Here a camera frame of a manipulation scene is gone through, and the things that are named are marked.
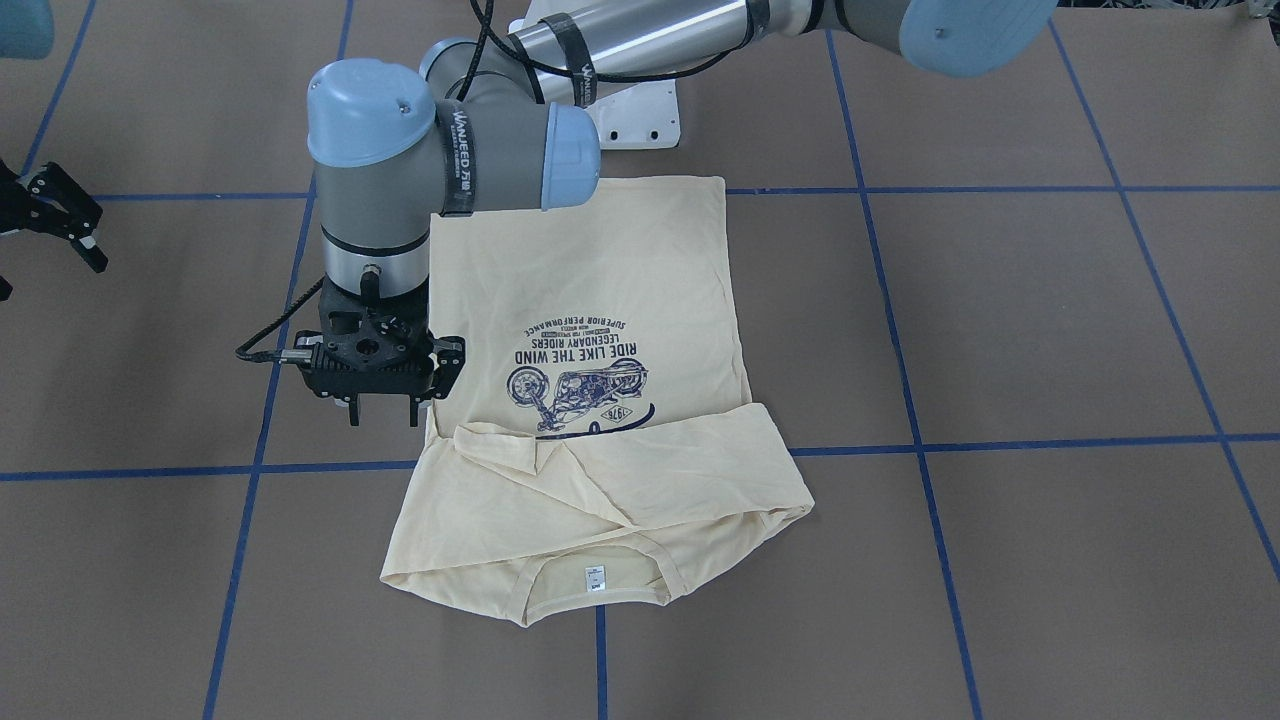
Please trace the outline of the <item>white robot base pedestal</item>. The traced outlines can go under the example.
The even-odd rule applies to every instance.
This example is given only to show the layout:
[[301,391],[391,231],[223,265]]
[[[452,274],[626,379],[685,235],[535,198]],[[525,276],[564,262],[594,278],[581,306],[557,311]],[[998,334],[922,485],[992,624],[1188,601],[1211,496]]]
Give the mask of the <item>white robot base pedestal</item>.
[[541,97],[590,114],[605,150],[671,149],[681,136],[675,74],[696,65],[690,26],[640,6],[530,12],[507,44]]

